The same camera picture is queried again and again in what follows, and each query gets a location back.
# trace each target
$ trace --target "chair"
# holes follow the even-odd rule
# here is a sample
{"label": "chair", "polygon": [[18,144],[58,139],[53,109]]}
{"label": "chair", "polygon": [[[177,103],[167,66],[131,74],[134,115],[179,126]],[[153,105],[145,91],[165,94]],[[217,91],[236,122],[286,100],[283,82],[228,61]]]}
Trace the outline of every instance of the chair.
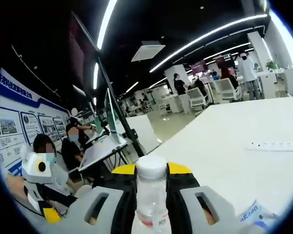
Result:
{"label": "chair", "polygon": [[166,104],[165,104],[165,102],[163,101],[163,99],[157,99],[157,100],[156,100],[156,103],[157,103],[158,109],[159,109],[159,111],[160,111],[160,114],[161,114],[162,116],[166,115],[166,114],[167,114]]}
{"label": "chair", "polygon": [[206,96],[204,96],[199,88],[190,89],[186,92],[190,98],[191,108],[195,108],[197,106],[205,107],[210,103],[210,99],[206,98],[208,95],[206,94]]}
{"label": "chair", "polygon": [[229,78],[219,79],[214,81],[215,88],[220,94],[222,100],[238,101],[242,97],[241,87],[234,89]]}

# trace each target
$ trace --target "black ceiling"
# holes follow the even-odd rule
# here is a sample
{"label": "black ceiling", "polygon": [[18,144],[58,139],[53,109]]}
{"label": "black ceiling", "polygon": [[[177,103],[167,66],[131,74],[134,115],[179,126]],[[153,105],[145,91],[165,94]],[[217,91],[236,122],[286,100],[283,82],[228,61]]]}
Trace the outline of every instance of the black ceiling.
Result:
{"label": "black ceiling", "polygon": [[[57,90],[61,100],[37,81],[11,48],[8,49],[3,67],[40,95],[67,108],[80,106],[85,103],[85,99],[76,96],[71,86],[75,84],[83,88],[71,68],[69,57],[68,32],[71,11],[78,15],[96,41],[108,0],[74,0],[65,3],[52,1],[52,4],[45,1],[21,2],[12,3],[9,7],[2,5],[1,20],[7,29],[9,43],[22,54],[22,59],[28,67],[33,69],[37,66],[33,72],[52,90]],[[259,0],[253,2],[253,13],[262,14]],[[130,93],[149,87],[164,77],[164,70],[174,61],[212,40],[245,28],[268,26],[269,18],[233,26],[198,42],[155,72],[149,73],[153,66],[193,39],[246,16],[249,16],[249,13],[243,9],[240,0],[118,0],[101,50],[115,93],[124,93],[136,81],[139,81],[139,84]],[[153,59],[132,63],[131,59],[143,40],[158,40],[166,46]],[[246,33],[231,36],[187,56],[178,63],[192,64],[246,42]],[[94,62],[95,58],[88,62],[89,70],[93,69]],[[92,83],[92,74],[86,73],[84,80]],[[99,91],[104,93],[104,89],[102,77],[99,76]]]}

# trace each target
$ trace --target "power strip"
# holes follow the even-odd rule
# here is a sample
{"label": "power strip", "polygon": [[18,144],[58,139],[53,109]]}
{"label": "power strip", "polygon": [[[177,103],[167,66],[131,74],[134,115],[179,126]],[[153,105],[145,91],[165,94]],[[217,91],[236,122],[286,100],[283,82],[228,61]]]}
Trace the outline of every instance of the power strip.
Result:
{"label": "power strip", "polygon": [[247,150],[257,151],[293,151],[293,141],[291,142],[251,142]]}

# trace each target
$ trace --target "potted plant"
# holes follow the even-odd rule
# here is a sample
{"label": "potted plant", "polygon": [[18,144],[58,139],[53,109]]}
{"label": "potted plant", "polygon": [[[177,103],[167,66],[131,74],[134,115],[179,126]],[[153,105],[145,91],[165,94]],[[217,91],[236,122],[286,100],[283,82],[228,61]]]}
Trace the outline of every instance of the potted plant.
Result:
{"label": "potted plant", "polygon": [[267,63],[266,63],[266,67],[268,68],[268,70],[270,71],[273,71],[273,70],[277,70],[278,69],[278,65],[276,64],[275,61],[271,61],[269,60]]}

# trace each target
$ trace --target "plastic water bottle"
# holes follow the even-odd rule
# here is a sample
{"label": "plastic water bottle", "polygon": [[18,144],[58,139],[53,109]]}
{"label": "plastic water bottle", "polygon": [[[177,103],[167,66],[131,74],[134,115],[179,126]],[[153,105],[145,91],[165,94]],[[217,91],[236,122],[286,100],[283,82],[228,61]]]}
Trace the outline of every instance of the plastic water bottle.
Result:
{"label": "plastic water bottle", "polygon": [[143,156],[136,163],[136,167],[136,217],[140,224],[136,232],[171,234],[166,208],[166,160],[158,156]]}

